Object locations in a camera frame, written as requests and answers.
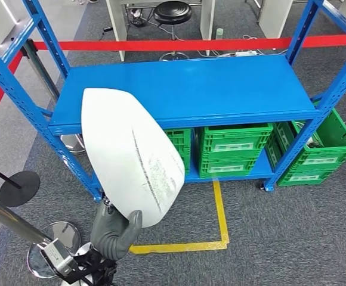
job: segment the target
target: yellow floor tape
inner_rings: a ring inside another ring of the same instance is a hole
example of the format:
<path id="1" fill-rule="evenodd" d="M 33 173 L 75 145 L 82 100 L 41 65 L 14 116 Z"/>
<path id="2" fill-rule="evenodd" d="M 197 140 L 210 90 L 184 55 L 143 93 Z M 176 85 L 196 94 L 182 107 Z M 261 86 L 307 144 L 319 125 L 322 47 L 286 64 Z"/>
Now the yellow floor tape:
<path id="1" fill-rule="evenodd" d="M 221 241 L 212 241 L 205 243 L 177 243 L 177 244 L 152 244 L 152 245 L 132 245 L 129 248 L 133 254 L 148 253 L 172 253 L 189 251 L 207 251 L 227 249 L 229 243 L 229 233 L 226 223 L 225 210 L 222 201 L 222 194 L 218 181 L 213 181 L 214 197 L 217 214 L 218 216 L 219 230 Z"/>

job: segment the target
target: round stool seat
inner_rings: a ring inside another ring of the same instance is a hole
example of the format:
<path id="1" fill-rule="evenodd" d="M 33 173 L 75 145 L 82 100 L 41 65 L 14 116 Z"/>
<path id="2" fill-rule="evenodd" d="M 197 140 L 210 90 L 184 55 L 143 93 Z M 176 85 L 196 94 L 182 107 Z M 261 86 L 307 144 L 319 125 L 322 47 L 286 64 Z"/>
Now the round stool seat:
<path id="1" fill-rule="evenodd" d="M 191 18 L 191 7 L 181 1 L 163 2 L 154 9 L 153 16 L 160 24 L 181 24 Z"/>

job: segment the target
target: black stool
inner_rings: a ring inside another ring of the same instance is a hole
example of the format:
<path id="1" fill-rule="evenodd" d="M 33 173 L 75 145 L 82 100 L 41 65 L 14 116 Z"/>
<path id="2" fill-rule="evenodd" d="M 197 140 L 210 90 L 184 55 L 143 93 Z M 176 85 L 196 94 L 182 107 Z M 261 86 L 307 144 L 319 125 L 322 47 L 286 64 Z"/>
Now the black stool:
<path id="1" fill-rule="evenodd" d="M 175 25 L 189 21 L 191 18 L 191 7 L 181 1 L 168 1 L 159 4 L 153 11 L 153 17 L 160 24 L 171 25 L 171 39 L 176 40 Z M 168 52 L 160 57 L 160 61 L 189 59 L 183 52 Z"/>

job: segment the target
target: white paddle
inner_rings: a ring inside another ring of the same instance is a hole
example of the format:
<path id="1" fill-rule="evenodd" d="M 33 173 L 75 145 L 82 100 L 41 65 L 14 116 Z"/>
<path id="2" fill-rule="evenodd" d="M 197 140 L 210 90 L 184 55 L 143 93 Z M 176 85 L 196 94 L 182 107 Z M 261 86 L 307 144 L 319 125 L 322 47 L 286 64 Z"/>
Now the white paddle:
<path id="1" fill-rule="evenodd" d="M 125 217 L 141 210 L 143 228 L 162 220 L 185 179 L 178 152 L 128 92 L 85 89 L 82 129 L 106 196 Z"/>

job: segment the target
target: blue metal shelf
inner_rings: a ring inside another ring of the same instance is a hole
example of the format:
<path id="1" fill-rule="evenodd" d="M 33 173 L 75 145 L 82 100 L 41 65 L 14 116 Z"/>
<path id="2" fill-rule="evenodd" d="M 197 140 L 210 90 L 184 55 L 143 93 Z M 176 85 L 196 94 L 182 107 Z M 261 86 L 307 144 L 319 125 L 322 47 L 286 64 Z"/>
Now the blue metal shelf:
<path id="1" fill-rule="evenodd" d="M 39 0 L 23 2 L 32 20 L 17 25 L 17 30 L 23 30 L 17 33 L 18 36 L 14 37 L 14 42 L 8 37 L 10 41 L 6 41 L 0 49 L 0 87 L 95 200 L 101 198 L 98 178 L 94 174 L 87 174 L 59 137 L 81 133 L 80 114 L 85 88 L 115 88 L 130 92 L 162 128 L 306 120 L 275 170 L 270 169 L 266 152 L 263 151 L 248 176 L 220 178 L 266 179 L 264 185 L 267 191 L 273 190 L 275 183 L 346 92 L 346 63 L 327 90 L 315 97 L 319 99 L 316 107 L 292 68 L 319 10 L 326 12 L 346 32 L 346 18 L 327 0 L 309 0 L 307 3 L 285 56 L 112 64 L 73 69 L 70 68 Z M 50 122 L 43 116 L 50 113 L 34 104 L 8 68 L 8 63 L 36 26 L 66 79 Z M 192 159 L 190 173 L 186 178 L 186 182 L 211 180 L 200 179 L 194 159 Z"/>
<path id="2" fill-rule="evenodd" d="M 257 79 L 257 72 L 264 76 Z M 130 92 L 162 128 L 310 119 L 319 112 L 284 55 L 111 64 L 71 68 L 49 130 L 81 133 L 83 91 L 91 87 Z"/>
<path id="3" fill-rule="evenodd" d="M 199 178 L 198 173 L 197 159 L 193 154 L 191 153 L 190 158 L 190 170 L 189 175 L 185 177 L 186 183 L 201 183 L 201 182 L 212 182 L 213 178 Z M 258 158 L 255 165 L 254 165 L 252 172 L 247 176 L 233 176 L 233 177 L 220 177 L 215 178 L 218 181 L 236 181 L 236 180 L 252 180 L 252 179 L 268 179 L 271 178 L 273 175 L 270 163 L 268 162 L 267 155 L 264 149 L 261 151 L 261 155 Z"/>

